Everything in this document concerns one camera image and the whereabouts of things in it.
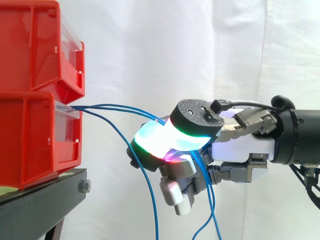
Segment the white backdrop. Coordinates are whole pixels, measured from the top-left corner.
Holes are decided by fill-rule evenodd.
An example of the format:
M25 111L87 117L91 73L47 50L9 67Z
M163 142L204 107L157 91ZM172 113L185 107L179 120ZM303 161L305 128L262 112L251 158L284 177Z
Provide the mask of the white backdrop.
M317 0L60 0L85 43L86 93L79 104L124 104L158 116L181 99L275 95L319 109L320 2ZM145 119L105 112L129 141ZM83 168L92 189L65 219L62 240L155 239L152 202L126 145L101 119L84 116ZM320 211L287 166L270 163L251 184L214 186L224 240L317 240ZM161 240L190 240L210 215L207 193L176 216L149 174ZM197 240L217 239L213 222Z

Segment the red storage bin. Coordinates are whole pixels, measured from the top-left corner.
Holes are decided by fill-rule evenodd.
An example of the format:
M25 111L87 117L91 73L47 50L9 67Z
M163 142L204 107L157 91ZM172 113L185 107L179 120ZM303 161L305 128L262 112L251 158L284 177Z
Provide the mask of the red storage bin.
M0 90L85 95L85 46L54 0L0 0Z
M0 186L24 189L81 164L82 113L49 92L0 92Z

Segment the white plastic part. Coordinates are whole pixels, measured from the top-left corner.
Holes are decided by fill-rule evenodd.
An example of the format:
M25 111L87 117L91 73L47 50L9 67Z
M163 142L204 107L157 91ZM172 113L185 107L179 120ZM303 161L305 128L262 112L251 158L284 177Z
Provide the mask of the white plastic part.
M174 206L175 213L179 216L188 215L191 212L191 204L187 194L183 194L183 201Z
M178 151L195 151L202 148L211 137L208 136L190 136L181 131L179 131L172 124L170 118L166 121L163 129L166 133L167 142L170 144L170 147Z
M163 177L160 182L160 188L166 204L175 206L184 200L179 184L174 180Z
M164 126L157 121L147 122L134 135L134 141L140 147L159 159L165 157L170 150L167 138Z
M232 118L243 109L231 108L223 111L220 116ZM212 158L219 162L244 163L249 154L267 154L267 160L272 161L275 155L275 140L273 138L257 138L252 134L231 139L228 142L212 144Z
M196 166L194 164L194 161L192 160L191 156L188 154L184 154L180 157L180 159L185 159L190 163L190 167L192 169L192 175L197 172Z

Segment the robotic hand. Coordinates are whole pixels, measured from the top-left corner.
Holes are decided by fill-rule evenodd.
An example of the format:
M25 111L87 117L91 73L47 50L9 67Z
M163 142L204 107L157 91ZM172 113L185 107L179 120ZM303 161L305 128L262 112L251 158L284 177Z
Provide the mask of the robotic hand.
M320 111L296 110L283 96L275 96L271 105L185 99L164 119L164 126L144 124L131 146L145 169L159 168L164 199L178 215L188 214L194 196L206 189L189 151L199 152L213 185L222 180L250 183L268 170L267 160L289 165L320 209L312 191L320 190ZM130 150L127 153L137 168Z

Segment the bolt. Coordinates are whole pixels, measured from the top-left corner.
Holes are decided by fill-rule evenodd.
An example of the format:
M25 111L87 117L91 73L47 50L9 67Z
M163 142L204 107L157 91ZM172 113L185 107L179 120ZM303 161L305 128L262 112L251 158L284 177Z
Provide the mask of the bolt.
M79 193L87 194L91 190L91 181L90 180L80 180L78 185Z

